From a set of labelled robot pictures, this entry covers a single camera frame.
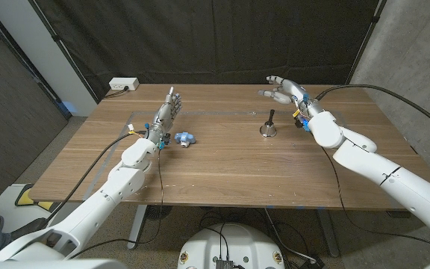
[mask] black curtain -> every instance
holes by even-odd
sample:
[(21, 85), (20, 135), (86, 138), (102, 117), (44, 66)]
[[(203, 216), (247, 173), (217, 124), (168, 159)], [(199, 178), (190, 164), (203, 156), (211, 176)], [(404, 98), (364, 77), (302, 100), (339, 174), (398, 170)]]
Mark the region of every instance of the black curtain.
[(141, 83), (343, 84), (378, 0), (43, 1), (44, 15), (101, 99)]

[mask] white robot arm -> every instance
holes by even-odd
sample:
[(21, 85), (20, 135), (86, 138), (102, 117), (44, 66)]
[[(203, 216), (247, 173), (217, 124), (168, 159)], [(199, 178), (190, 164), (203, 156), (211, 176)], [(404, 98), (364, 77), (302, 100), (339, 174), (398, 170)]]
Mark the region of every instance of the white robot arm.
[(163, 148), (163, 137), (181, 109), (180, 96), (172, 92), (173, 87), (155, 113), (145, 137), (124, 151), (122, 160), (109, 172), (107, 181), (97, 192), (60, 223), (32, 232), (6, 246), (0, 251), (0, 262), (9, 259), (64, 260), (83, 250), (122, 199), (143, 186), (144, 175), (151, 167), (148, 157)]
[(322, 147), (337, 149), (333, 155), (337, 163), (379, 185), (430, 228), (429, 182), (376, 154), (376, 144), (369, 138), (336, 124), (333, 115), (321, 109), (317, 100), (309, 99), (308, 92), (297, 83), (276, 76), (267, 80), (280, 85), (275, 89), (276, 95), (267, 91), (259, 94), (271, 96), (277, 102), (281, 100), (282, 104), (289, 99), (299, 109), (298, 120), (311, 131), (315, 141)]

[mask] wooden table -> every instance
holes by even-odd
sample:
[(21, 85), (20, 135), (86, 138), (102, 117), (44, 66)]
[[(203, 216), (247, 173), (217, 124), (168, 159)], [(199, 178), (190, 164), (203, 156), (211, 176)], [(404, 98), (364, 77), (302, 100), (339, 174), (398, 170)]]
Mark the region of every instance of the wooden table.
[[(142, 84), (136, 91), (103, 100), (33, 187), (31, 198), (63, 200), (96, 156), (127, 132), (127, 123), (143, 130), (144, 123), (152, 122), (170, 86)], [(190, 132), (196, 136), (196, 144), (185, 149), (173, 141), (161, 152), (163, 204), (341, 207), (329, 160), (309, 133), (295, 127), (291, 116), (294, 106), (257, 94), (271, 85), (173, 86), (182, 96), (183, 108), (175, 119), (172, 136)], [(311, 96), (326, 88), (306, 86)], [(333, 113), (340, 125), (377, 143), (379, 154), (430, 181), (430, 168), (363, 90), (334, 91), (321, 105)], [(271, 108), (276, 110), (273, 122), (278, 134), (264, 138), (259, 128), (267, 121)], [(81, 201), (84, 195), (96, 191), (119, 162), (122, 151), (136, 139), (136, 135), (130, 136), (114, 151), (108, 151), (71, 201)], [(153, 162), (145, 185), (124, 201), (160, 203), (157, 159)], [(402, 208), (370, 180), (336, 163), (335, 167), (346, 208)]]

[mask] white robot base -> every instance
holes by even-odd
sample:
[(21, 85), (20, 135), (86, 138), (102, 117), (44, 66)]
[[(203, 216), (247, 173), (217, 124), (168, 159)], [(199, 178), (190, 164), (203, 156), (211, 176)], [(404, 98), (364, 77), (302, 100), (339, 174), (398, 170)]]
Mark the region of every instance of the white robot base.
[[(209, 227), (220, 232), (222, 223)], [(257, 229), (240, 223), (225, 223), (222, 230), (228, 244), (228, 260), (242, 268), (284, 268), (279, 247), (271, 238)], [(222, 260), (227, 248), (222, 238)], [(185, 243), (178, 258), (178, 269), (216, 268), (220, 257), (220, 234), (209, 229), (197, 232)]]

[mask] white power strip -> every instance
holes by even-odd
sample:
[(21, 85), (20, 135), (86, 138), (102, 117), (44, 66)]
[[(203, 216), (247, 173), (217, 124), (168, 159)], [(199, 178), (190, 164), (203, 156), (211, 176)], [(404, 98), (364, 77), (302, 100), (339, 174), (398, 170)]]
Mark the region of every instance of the white power strip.
[(124, 90), (127, 86), (129, 90), (136, 90), (139, 87), (137, 78), (112, 78), (109, 82), (111, 90)]

